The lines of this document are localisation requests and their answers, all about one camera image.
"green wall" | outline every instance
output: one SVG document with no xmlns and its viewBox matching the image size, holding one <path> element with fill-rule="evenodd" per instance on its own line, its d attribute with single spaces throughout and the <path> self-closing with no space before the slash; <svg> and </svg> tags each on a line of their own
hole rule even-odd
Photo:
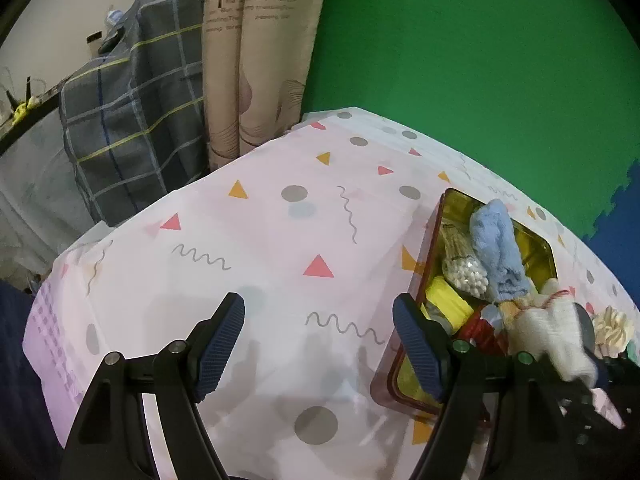
<svg viewBox="0 0 640 480">
<path fill-rule="evenodd" d="M 304 111 L 466 153 L 577 235 L 640 156 L 640 50 L 607 0 L 325 0 Z"/>
</svg>

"gray squiggly line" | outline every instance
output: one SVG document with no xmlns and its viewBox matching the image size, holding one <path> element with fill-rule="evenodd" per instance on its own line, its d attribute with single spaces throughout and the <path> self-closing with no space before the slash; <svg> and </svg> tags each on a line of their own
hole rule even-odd
<svg viewBox="0 0 640 480">
<path fill-rule="evenodd" d="M 86 284 L 86 294 L 87 295 L 89 295 L 89 293 L 91 292 L 91 282 L 94 280 L 94 278 L 98 274 L 98 264 L 101 263 L 101 261 L 104 260 L 104 257 L 107 254 L 107 249 L 109 247 L 111 247 L 111 244 L 113 244 L 113 239 L 109 240 L 109 243 L 102 250 L 102 256 L 100 257 L 100 259 L 97 262 L 94 263 L 94 275 L 89 279 L 89 283 Z"/>
<path fill-rule="evenodd" d="M 471 180 L 471 175 L 469 175 L 469 172 L 466 169 L 466 160 L 465 160 L 465 155 L 463 153 L 459 153 L 458 154 L 460 156 L 460 159 L 462 160 L 462 169 L 465 171 L 465 175 L 466 177 Z"/>
<path fill-rule="evenodd" d="M 516 200 L 516 201 L 518 200 L 518 197 L 517 197 L 517 196 L 515 196 L 515 195 L 512 195 L 511 193 L 507 193 L 507 192 L 505 192 L 505 191 L 503 191 L 503 190 L 501 190 L 501 189 L 498 189 L 497 187 L 494 187 L 494 186 L 488 186 L 488 187 L 489 187 L 489 189 L 490 189 L 491 191 L 493 191 L 495 194 L 498 194 L 498 193 L 499 193 L 499 194 L 501 194 L 502 196 L 508 196 L 508 197 L 510 197 L 510 198 L 513 198 L 513 199 L 514 199 L 514 200 Z"/>
<path fill-rule="evenodd" d="M 353 218 L 353 213 L 351 212 L 350 209 L 347 209 L 347 204 L 349 203 L 349 199 L 347 197 L 344 196 L 344 192 L 347 191 L 346 189 L 344 189 L 342 186 L 337 186 L 342 190 L 342 193 L 340 193 L 340 198 L 343 198 L 345 200 L 344 204 L 342 205 L 342 208 L 349 213 L 349 225 L 351 227 L 353 227 L 353 235 L 351 235 L 351 240 L 353 240 L 354 244 L 358 244 L 356 241 L 356 233 L 358 232 L 358 228 L 353 225 L 353 222 L 351 221 L 351 219 Z"/>
<path fill-rule="evenodd" d="M 216 258 L 215 260 L 211 261 L 211 260 L 209 259 L 209 253 L 202 253 L 200 256 L 198 256 L 198 257 L 196 258 L 196 248 L 195 248 L 195 247 L 192 247 L 192 248 L 191 248 L 191 249 L 189 249 L 187 252 L 183 252 L 183 251 L 184 251 L 184 248 L 185 248 L 185 247 L 184 247 L 184 244 L 177 244 L 177 245 L 174 247 L 174 250 L 173 250 L 173 251 L 171 251 L 171 252 L 172 252 L 172 254 L 173 254 L 173 253 L 175 253 L 176 249 L 178 249 L 178 248 L 180 248 L 180 256 L 188 256 L 188 255 L 191 253 L 191 251 L 193 251 L 193 256 L 191 257 L 191 259 L 194 261 L 194 263 L 197 263 L 197 262 L 199 262 L 201 259 L 203 259 L 203 258 L 205 258 L 205 257 L 206 257 L 206 259 L 207 259 L 207 263 L 208 263 L 209 265 L 213 265 L 215 262 L 220 261 L 220 262 L 222 262 L 222 270 L 229 270 L 229 269 L 231 268 L 231 267 L 225 267 L 226 261 L 225 261 L 225 259 L 224 259 L 224 258 L 222 258 L 222 257 L 220 257 L 220 258 Z"/>
<path fill-rule="evenodd" d="M 340 332 L 341 334 L 346 334 L 347 331 L 349 330 L 350 326 L 353 326 L 353 329 L 356 331 L 356 336 L 358 336 L 360 339 L 364 338 L 364 336 L 366 336 L 369 332 L 371 332 L 373 334 L 373 339 L 376 342 L 376 345 L 383 345 L 386 341 L 378 341 L 378 334 L 376 334 L 376 331 L 373 330 L 372 328 L 367 328 L 365 330 L 365 333 L 360 335 L 360 332 L 358 331 L 358 327 L 356 326 L 356 324 L 351 321 L 348 325 L 347 328 L 345 328 L 344 330 L 340 330 L 340 325 L 338 324 L 338 316 L 336 314 L 329 314 L 329 317 L 326 319 L 326 323 L 322 324 L 320 322 L 320 315 L 317 312 L 312 312 L 311 314 L 309 314 L 308 316 L 306 316 L 306 323 L 305 326 L 307 326 L 309 324 L 309 320 L 311 319 L 311 316 L 313 316 L 313 314 L 316 314 L 316 320 L 318 323 L 318 326 L 321 327 L 325 327 L 329 324 L 329 322 L 331 321 L 332 317 L 335 317 L 335 327 L 338 329 L 338 332 Z"/>
</svg>

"gray fabric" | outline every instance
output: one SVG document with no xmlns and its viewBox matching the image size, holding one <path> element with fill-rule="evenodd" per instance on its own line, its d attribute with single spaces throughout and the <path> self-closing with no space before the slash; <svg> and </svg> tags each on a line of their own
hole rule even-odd
<svg viewBox="0 0 640 480">
<path fill-rule="evenodd" d="M 25 287 L 19 269 L 43 274 L 94 222 L 62 145 L 57 111 L 0 157 L 0 278 Z"/>
<path fill-rule="evenodd" d="M 209 170 L 202 105 L 204 0 L 136 0 L 107 56 L 65 83 L 65 148 L 95 221 L 113 226 Z"/>
</svg>

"blue towel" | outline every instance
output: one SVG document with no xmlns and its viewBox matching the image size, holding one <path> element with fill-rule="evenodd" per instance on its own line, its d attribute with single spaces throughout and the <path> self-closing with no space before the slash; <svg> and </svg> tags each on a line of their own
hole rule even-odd
<svg viewBox="0 0 640 480">
<path fill-rule="evenodd" d="M 529 291 L 522 257 L 507 208 L 495 198 L 471 215 L 469 231 L 476 256 L 484 265 L 488 299 L 512 300 Z"/>
</svg>

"plaid cloth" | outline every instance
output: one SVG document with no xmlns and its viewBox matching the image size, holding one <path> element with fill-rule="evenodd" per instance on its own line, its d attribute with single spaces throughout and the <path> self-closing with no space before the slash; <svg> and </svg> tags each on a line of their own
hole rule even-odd
<svg viewBox="0 0 640 480">
<path fill-rule="evenodd" d="M 136 0 L 107 56 L 60 95 L 65 149 L 95 221 L 116 225 L 209 171 L 202 103 L 204 0 Z"/>
</svg>

